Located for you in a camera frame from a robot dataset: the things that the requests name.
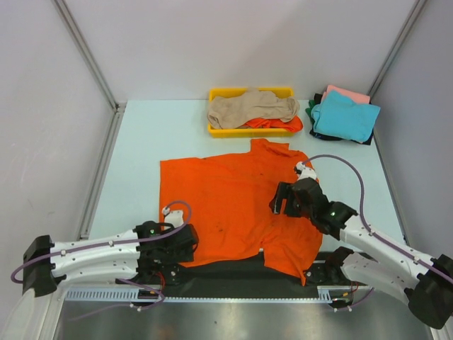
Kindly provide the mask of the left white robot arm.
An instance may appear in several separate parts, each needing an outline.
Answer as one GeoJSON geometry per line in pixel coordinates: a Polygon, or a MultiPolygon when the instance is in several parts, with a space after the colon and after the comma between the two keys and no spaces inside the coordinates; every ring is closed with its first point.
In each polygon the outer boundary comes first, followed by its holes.
{"type": "Polygon", "coordinates": [[[22,291],[49,295],[72,283],[150,283],[167,278],[182,262],[192,262],[199,238],[192,224],[146,221],[110,237],[54,242],[49,235],[33,240],[19,268],[22,291]]]}

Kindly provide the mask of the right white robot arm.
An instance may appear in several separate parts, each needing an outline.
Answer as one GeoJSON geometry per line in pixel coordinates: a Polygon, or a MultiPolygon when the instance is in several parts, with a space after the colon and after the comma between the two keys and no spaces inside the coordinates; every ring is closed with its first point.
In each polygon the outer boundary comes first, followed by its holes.
{"type": "Polygon", "coordinates": [[[364,283],[405,304],[425,325],[441,329],[452,317],[452,259],[437,258],[391,239],[371,227],[356,210],[330,201],[317,181],[281,182],[270,201],[276,215],[305,217],[322,234],[356,247],[340,247],[326,267],[328,279],[364,283]]]}

